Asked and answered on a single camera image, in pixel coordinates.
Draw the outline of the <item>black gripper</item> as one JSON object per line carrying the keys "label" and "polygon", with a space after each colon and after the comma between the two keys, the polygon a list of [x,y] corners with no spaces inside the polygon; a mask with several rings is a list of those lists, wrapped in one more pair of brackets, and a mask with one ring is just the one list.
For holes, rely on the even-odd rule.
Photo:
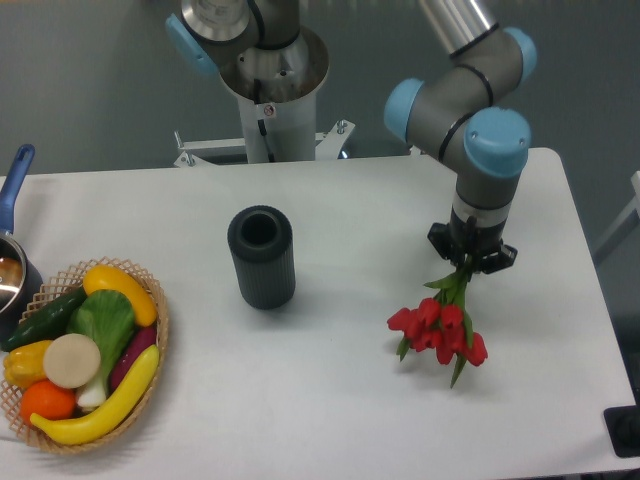
{"label": "black gripper", "polygon": [[452,215],[449,224],[433,223],[427,239],[442,259],[456,267],[464,263],[467,255],[472,255],[478,258],[479,272],[493,274],[512,267],[518,255],[516,248],[501,243],[503,230],[503,222],[479,227]]}

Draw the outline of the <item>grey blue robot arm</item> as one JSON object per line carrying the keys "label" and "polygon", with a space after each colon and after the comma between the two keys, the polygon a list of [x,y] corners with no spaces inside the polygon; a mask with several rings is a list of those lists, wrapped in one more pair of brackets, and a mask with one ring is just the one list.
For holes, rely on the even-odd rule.
{"label": "grey blue robot arm", "polygon": [[[537,51],[480,1],[422,7],[453,66],[434,85],[400,82],[384,123],[456,174],[450,219],[428,233],[435,250],[455,266],[491,274],[517,256],[502,235],[531,143],[528,122],[498,103],[531,75]],[[188,64],[219,77],[236,97],[250,162],[317,158],[316,95],[329,57],[302,25],[298,2],[184,1],[165,29]]]}

